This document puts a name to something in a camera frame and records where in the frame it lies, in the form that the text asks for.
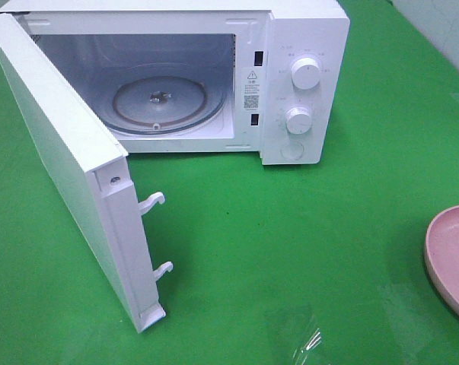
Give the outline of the white microwave door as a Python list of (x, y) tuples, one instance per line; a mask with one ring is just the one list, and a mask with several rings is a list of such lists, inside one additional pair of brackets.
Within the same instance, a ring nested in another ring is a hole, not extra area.
[(0, 14), (0, 63), (40, 159), (138, 332), (162, 319), (126, 149), (10, 14)]

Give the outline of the pink round plate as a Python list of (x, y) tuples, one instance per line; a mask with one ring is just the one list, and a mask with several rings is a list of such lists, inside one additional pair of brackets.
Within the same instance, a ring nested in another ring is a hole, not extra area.
[(435, 288), (459, 315), (459, 205), (440, 212), (430, 222), (424, 259)]

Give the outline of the white round knob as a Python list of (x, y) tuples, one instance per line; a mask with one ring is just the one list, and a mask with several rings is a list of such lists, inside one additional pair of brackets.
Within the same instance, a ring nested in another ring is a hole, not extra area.
[(320, 82), (320, 63), (313, 57), (301, 57), (292, 63), (291, 78), (300, 90), (310, 90)]
[(308, 132), (312, 125), (312, 111), (304, 107), (293, 107), (285, 113), (285, 125), (287, 131), (293, 135), (301, 135)]

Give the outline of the white microwave oven body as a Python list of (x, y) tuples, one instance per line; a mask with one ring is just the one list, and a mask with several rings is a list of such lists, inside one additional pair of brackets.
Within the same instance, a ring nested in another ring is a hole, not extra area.
[[(349, 30), (338, 2), (9, 1), (0, 14), (16, 19), (84, 102), (108, 68), (234, 68), (224, 106), (190, 129), (131, 135), (94, 113), (127, 153), (256, 151), (265, 165), (320, 160)], [(308, 56), (320, 63), (320, 82), (300, 90), (291, 67)], [(312, 111), (308, 132), (287, 131), (293, 107)], [(290, 141), (304, 145), (299, 160), (281, 154)]]

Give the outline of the round door release button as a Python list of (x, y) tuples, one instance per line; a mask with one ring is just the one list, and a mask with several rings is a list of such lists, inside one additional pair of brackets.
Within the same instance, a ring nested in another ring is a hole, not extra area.
[(290, 141), (281, 148), (281, 154), (286, 160), (299, 160), (304, 154), (304, 145), (298, 141)]

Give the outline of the clear plastic film piece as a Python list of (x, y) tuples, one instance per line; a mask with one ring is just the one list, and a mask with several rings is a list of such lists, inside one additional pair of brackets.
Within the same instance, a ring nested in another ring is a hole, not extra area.
[(291, 365), (325, 365), (330, 360), (322, 345), (322, 334), (319, 328), (310, 330), (300, 341), (291, 359)]

